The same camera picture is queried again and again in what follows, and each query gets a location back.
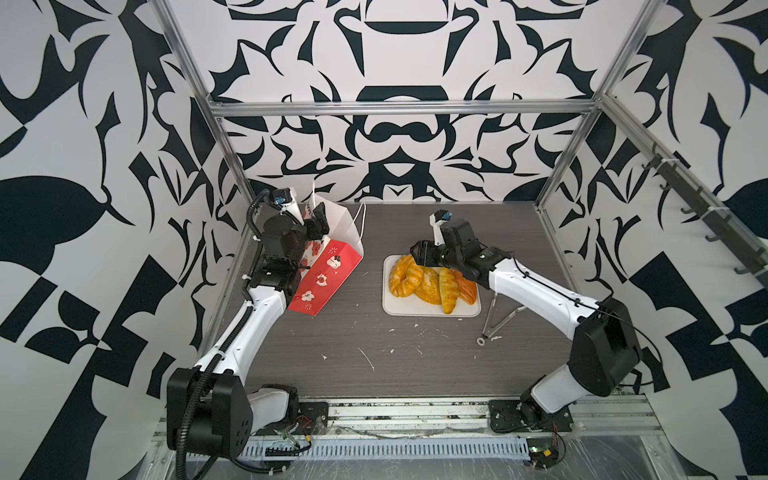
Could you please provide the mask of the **small yellow fake bread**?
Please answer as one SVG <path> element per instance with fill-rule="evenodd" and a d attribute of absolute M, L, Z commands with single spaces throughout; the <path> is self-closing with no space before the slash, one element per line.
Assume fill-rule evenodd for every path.
<path fill-rule="evenodd" d="M 444 314 L 452 314 L 460 296 L 460 287 L 451 269 L 442 268 L 439 272 L 439 293 Z"/>

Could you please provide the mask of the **red white paper bag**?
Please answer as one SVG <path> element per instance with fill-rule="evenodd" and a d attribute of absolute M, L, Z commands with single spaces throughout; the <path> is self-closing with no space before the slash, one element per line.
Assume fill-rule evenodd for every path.
<path fill-rule="evenodd" d="M 312 190 L 303 211 L 305 221 L 318 206 L 325 207 L 329 232 L 307 244 L 300 263 L 304 267 L 301 281 L 288 306 L 290 311 L 311 316 L 325 307 L 364 257 L 366 208 L 359 206 L 352 214 L 347 207 Z"/>

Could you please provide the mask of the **yellow oval fake bread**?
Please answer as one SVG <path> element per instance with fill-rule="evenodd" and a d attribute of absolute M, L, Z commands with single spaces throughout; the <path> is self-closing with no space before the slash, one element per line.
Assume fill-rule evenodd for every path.
<path fill-rule="evenodd" d="M 414 291 L 415 295 L 422 301 L 431 305 L 441 304 L 439 274 L 429 267 L 421 267 L 423 273 L 421 283 Z"/>

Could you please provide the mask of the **yellow twisted ring bread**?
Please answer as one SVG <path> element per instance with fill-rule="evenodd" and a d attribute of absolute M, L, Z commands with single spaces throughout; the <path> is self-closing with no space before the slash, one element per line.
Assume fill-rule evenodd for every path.
<path fill-rule="evenodd" d="M 408 254 L 400 257 L 392 267 L 388 288 L 389 292 L 397 298 L 405 298 L 412 295 L 421 285 L 424 273 L 414 258 Z"/>

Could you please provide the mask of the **metal tongs with white tips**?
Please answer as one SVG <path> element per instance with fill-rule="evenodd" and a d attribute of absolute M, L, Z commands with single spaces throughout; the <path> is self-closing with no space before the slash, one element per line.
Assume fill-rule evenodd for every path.
<path fill-rule="evenodd" d="M 487 315 L 484 320 L 484 325 L 481 331 L 481 334 L 476 338 L 476 344 L 480 347 L 484 347 L 487 342 L 491 341 L 493 338 L 497 336 L 497 333 L 509 322 L 511 321 L 515 316 L 517 316 L 519 313 L 526 310 L 525 306 L 518 306 L 515 309 L 513 309 L 510 313 L 505 315 L 503 318 L 499 319 L 497 322 L 494 321 L 495 318 L 495 312 L 496 307 L 498 303 L 499 295 L 497 293 L 494 294 L 489 310 L 487 312 Z"/>

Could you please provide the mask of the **orange croissant fake bread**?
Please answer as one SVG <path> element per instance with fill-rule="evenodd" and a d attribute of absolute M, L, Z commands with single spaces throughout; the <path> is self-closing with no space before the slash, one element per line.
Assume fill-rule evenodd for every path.
<path fill-rule="evenodd" d="M 459 298 L 468 305 L 474 305 L 477 302 L 477 285 L 466 279 L 458 270 L 453 270 L 453 274 L 459 287 Z"/>

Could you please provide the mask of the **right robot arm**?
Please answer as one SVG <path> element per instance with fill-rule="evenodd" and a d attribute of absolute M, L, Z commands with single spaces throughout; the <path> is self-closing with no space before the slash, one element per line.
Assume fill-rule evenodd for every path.
<path fill-rule="evenodd" d="M 585 396 L 609 396 L 640 363 L 637 330 L 622 302 L 582 296 L 533 272 L 514 254 L 484 245 L 467 221 L 446 210 L 432 214 L 430 225 L 434 238 L 411 247 L 417 264 L 456 269 L 467 280 L 520 303 L 571 341 L 568 361 L 520 396 L 518 408 L 528 427 Z"/>

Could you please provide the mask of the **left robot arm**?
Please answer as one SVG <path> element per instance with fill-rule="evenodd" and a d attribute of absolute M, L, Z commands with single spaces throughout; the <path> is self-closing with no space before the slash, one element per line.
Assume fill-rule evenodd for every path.
<path fill-rule="evenodd" d="M 265 385 L 248 395 L 248 371 L 272 326 L 298 290 L 308 244 L 330 231 L 319 204 L 300 220 L 283 207 L 259 229 L 257 253 L 244 277 L 244 302 L 211 349 L 191 368 L 178 368 L 167 384 L 167 442 L 185 474 L 190 453 L 237 459 L 251 434 L 294 426 L 295 388 Z"/>

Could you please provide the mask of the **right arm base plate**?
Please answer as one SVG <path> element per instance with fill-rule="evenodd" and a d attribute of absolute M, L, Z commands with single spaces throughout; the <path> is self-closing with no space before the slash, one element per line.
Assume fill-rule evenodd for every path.
<path fill-rule="evenodd" d="M 570 432 L 572 417 L 567 407 L 547 413 L 532 400 L 490 400 L 489 426 L 494 433 Z"/>

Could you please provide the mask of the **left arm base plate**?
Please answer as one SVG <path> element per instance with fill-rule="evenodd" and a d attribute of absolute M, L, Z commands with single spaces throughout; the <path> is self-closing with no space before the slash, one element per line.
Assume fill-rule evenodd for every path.
<path fill-rule="evenodd" d="M 287 431 L 295 435 L 322 434 L 327 429 L 329 404 L 318 401 L 300 401 L 289 408 L 285 418 L 266 425 L 258 431 L 260 435 L 277 435 Z"/>

